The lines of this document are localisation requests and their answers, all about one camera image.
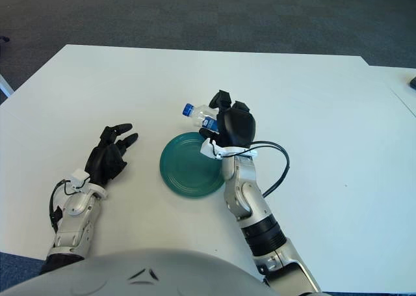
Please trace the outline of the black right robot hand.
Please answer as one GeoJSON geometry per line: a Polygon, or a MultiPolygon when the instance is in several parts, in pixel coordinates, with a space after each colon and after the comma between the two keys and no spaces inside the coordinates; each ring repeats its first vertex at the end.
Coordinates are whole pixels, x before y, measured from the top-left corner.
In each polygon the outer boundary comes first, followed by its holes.
{"type": "Polygon", "coordinates": [[[228,92],[219,90],[209,103],[212,109],[219,109],[216,115],[218,131],[200,128],[199,134],[204,138],[214,140],[220,147],[249,148],[255,137],[255,119],[248,106],[235,101],[231,104],[228,92]]]}

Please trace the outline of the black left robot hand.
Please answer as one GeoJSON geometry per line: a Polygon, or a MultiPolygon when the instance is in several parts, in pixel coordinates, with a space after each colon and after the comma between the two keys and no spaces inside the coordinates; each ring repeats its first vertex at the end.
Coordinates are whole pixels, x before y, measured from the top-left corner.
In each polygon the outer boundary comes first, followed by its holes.
{"type": "Polygon", "coordinates": [[[84,170],[90,175],[90,183],[106,187],[126,167],[123,156],[127,149],[138,139],[138,133],[133,133],[124,139],[116,138],[130,131],[132,124],[106,126],[100,135],[100,141],[93,148],[84,170]]]}

